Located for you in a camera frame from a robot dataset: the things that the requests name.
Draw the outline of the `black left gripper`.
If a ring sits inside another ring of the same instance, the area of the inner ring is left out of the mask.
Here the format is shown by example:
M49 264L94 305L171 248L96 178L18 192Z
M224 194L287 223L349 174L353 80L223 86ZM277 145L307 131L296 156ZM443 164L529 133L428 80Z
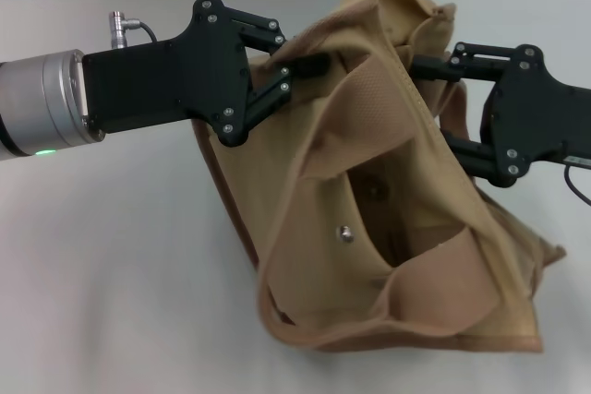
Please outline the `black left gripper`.
M270 67L268 55L246 57L244 45L273 55L285 43L274 18L197 0L187 28L170 40L84 55L90 127L113 134L200 119L225 146L239 146L291 100L296 80L329 71L326 53Z

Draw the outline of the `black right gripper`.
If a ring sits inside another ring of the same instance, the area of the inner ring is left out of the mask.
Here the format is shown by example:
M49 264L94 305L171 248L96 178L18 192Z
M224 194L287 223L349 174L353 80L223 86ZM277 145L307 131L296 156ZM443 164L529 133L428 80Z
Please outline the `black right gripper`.
M464 171L509 187L536 161L590 168L590 90L558 81L539 48L506 48L467 42L451 55L417 54L413 79L494 82L485 102L480 136L491 147L444 132Z

